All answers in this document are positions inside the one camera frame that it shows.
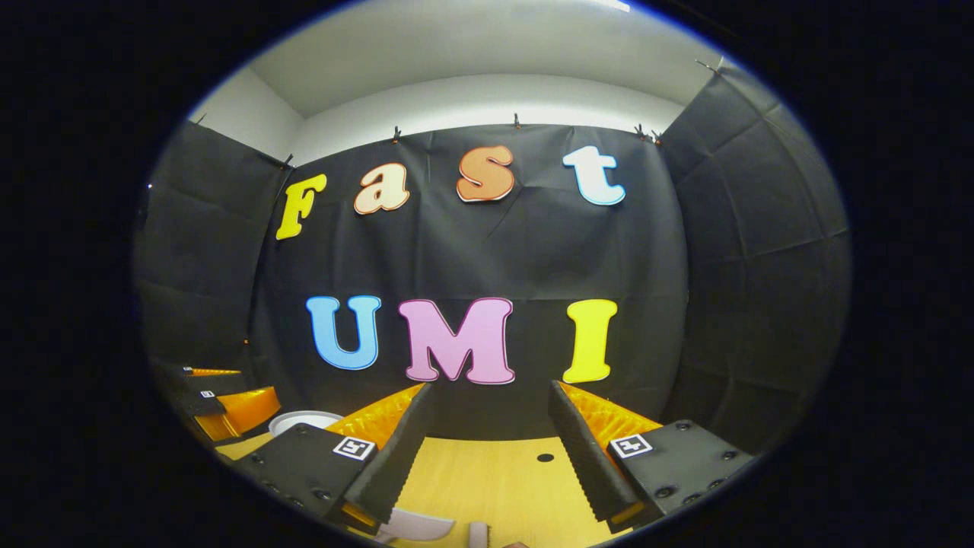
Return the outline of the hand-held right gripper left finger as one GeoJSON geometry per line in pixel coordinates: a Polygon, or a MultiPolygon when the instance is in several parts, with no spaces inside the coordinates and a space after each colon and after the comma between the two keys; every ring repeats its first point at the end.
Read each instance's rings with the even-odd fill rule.
{"type": "Polygon", "coordinates": [[[232,469],[309,519],[375,534],[392,517],[434,402],[434,386],[420,383],[326,428],[297,423],[232,469]]]}

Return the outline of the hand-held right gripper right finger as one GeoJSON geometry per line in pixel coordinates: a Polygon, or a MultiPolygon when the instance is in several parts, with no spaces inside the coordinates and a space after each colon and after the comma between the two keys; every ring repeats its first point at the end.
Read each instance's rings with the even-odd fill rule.
{"type": "Polygon", "coordinates": [[[689,419],[660,424],[562,381],[547,412],[594,517],[611,533],[695,505],[754,459],[689,419]]]}

